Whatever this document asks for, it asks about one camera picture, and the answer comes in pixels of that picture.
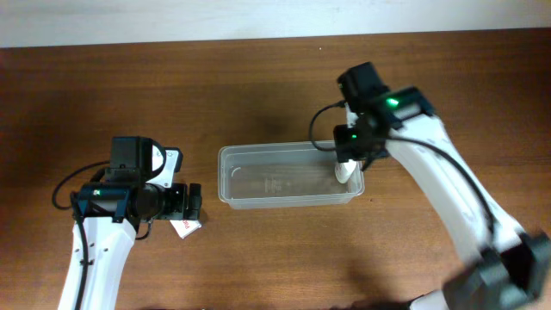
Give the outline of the white bottle clear cap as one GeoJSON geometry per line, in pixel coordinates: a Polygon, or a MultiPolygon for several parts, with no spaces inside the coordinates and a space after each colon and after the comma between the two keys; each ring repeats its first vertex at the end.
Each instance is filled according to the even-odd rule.
{"type": "Polygon", "coordinates": [[[349,160],[345,163],[337,163],[335,166],[336,178],[340,183],[347,183],[357,167],[357,162],[349,160]]]}

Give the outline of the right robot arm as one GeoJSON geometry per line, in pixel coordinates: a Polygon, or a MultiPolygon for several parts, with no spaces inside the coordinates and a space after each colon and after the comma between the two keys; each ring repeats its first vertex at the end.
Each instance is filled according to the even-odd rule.
{"type": "Polygon", "coordinates": [[[465,269],[440,289],[381,309],[519,309],[538,301],[550,272],[550,239],[528,235],[485,190],[416,87],[390,90],[371,63],[338,79],[347,122],[333,130],[340,183],[376,159],[394,158],[442,220],[465,269]]]}

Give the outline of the white Panadol medicine box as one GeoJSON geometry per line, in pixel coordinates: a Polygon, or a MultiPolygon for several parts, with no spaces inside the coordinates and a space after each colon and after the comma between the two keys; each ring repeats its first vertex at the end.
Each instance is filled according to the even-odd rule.
{"type": "Polygon", "coordinates": [[[198,220],[172,220],[170,223],[180,239],[185,239],[202,227],[198,220]]]}

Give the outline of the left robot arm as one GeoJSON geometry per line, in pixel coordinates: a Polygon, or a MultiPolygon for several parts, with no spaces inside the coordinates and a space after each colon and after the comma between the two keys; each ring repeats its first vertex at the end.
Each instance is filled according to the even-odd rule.
{"type": "Polygon", "coordinates": [[[114,137],[110,158],[70,194],[71,261],[61,309],[112,309],[134,243],[147,238],[141,225],[167,220],[184,239],[201,228],[201,185],[177,183],[183,154],[151,138],[114,137]]]}

